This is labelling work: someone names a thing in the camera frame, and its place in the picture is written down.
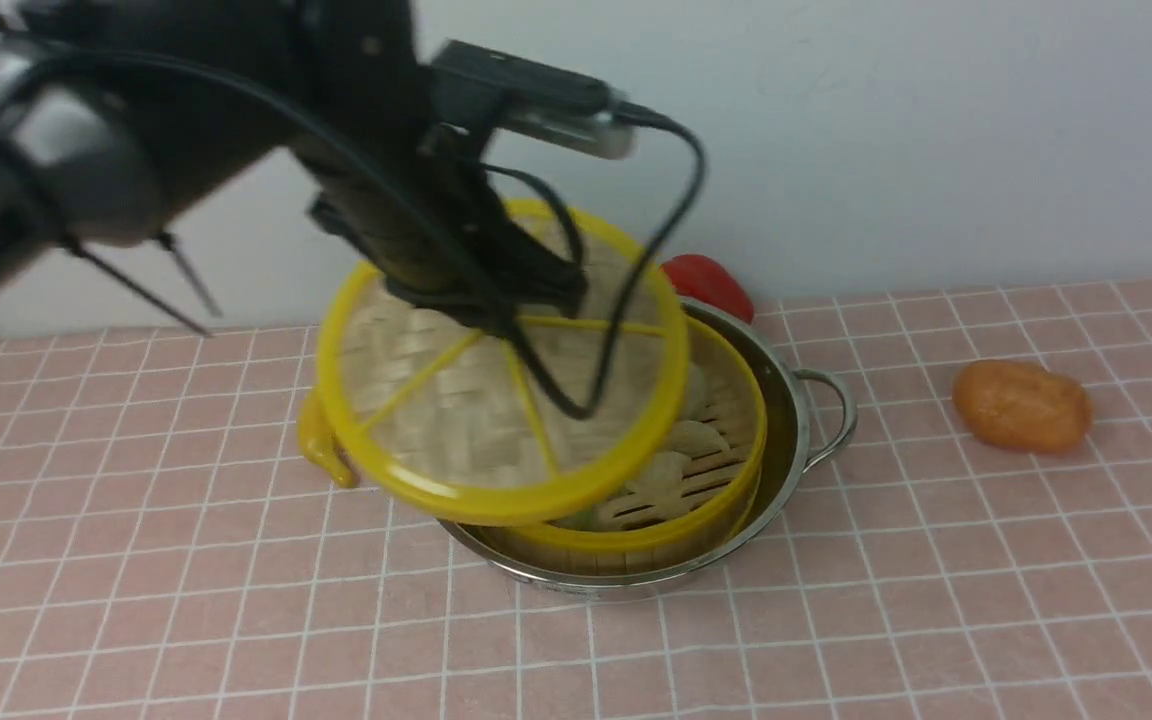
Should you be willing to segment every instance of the orange potato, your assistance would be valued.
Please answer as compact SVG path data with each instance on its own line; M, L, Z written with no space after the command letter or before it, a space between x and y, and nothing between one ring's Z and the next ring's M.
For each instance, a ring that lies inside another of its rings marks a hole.
M980 442L1059 454L1092 429L1092 399L1073 378L1037 363L978 359L954 381L954 407Z

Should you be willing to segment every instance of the bamboo steamer lid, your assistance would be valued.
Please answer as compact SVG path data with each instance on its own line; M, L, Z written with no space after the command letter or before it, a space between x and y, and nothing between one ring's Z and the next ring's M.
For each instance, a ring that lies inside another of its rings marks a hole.
M513 218L558 251L558 223L533 200ZM589 297L579 318L524 306L521 324L568 396L584 402L614 296L641 248L579 211ZM440 520L540 523L611 495L649 461L677 418L687 378L685 316L659 268L637 286L594 418L562 415L508 343L389 295L361 264L338 295L319 347L319 392L333 433L364 473Z

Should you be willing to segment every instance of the stainless steel pot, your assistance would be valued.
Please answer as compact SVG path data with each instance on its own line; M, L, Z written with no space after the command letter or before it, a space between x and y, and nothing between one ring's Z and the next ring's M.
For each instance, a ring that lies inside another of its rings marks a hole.
M617 601L639 600L680 588L695 579L696 573L726 559L763 532L790 500L790 495L803 479L803 473L842 450L851 441L856 432L856 401L846 384L833 374L820 370L786 369L776 358L776 353L740 319L700 302L687 300L684 305L688 314L722 333L722 336L740 350L755 371L763 396L767 401L768 441L767 449L763 454L761 480L758 495L755 497L755 509L750 511L749 523L740 535L705 555L672 568L635 575L594 576L535 568L490 547L475 528L442 521L447 532L520 583L585 597L589 600ZM819 450L810 450L809 447L812 430L810 430L808 393L803 382L826 384L842 400L841 427Z

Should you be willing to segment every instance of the white wall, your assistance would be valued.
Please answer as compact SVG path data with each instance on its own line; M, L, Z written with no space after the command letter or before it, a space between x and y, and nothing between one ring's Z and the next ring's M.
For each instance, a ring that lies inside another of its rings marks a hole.
M673 251L760 296L1152 273L1152 3L1140 0L420 0L445 37L609 79L708 143ZM626 162L508 138L494 159L649 232L685 152ZM283 158L180 225L235 323L320 316L351 256ZM120 258L191 309L164 258ZM238 272L237 265L244 266ZM0 296L0 332L159 316L67 259Z

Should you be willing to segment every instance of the red pepper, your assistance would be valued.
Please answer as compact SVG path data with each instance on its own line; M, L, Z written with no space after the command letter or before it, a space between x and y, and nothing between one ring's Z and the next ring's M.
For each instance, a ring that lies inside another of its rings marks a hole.
M679 255L660 265L679 295L692 297L735 314L744 323L755 319L755 303L722 265L704 255Z

